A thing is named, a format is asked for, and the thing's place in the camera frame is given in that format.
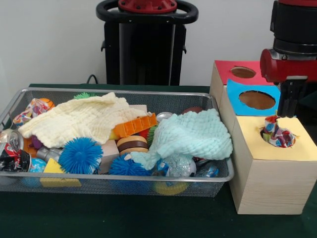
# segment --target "light green knitted cloth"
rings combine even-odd
[[[215,109],[200,113],[174,114],[163,120],[155,130],[148,153],[132,152],[132,159],[146,170],[156,162],[175,154],[222,160],[230,156],[232,142],[227,128]]]

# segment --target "circular hole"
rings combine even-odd
[[[264,128],[262,128],[262,130],[260,131],[260,136],[266,143],[269,143],[270,145],[273,145],[275,147],[280,147],[280,148],[292,147],[296,142],[293,134],[284,133],[284,132],[282,132],[282,135],[280,137],[273,139],[272,141],[268,141],[269,138],[271,137],[271,134],[268,134],[268,132],[265,132]]]
[[[248,107],[258,110],[270,109],[275,105],[275,99],[271,95],[259,91],[246,91],[239,95],[239,99]]]
[[[254,70],[241,66],[233,67],[231,73],[239,78],[253,78],[257,74]]]

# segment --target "white wall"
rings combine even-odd
[[[0,110],[30,83],[105,83],[101,0],[0,0]],[[209,85],[218,60],[258,60],[270,47],[273,0],[188,0],[199,11],[187,25],[182,85]]]

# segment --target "orange ball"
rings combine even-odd
[[[40,98],[40,100],[47,103],[47,105],[49,106],[48,111],[52,109],[53,107],[55,107],[55,104],[48,98]]]

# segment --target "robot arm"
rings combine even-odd
[[[280,84],[278,115],[292,117],[309,83],[317,82],[317,0],[276,0],[273,49],[262,52],[262,76]]]

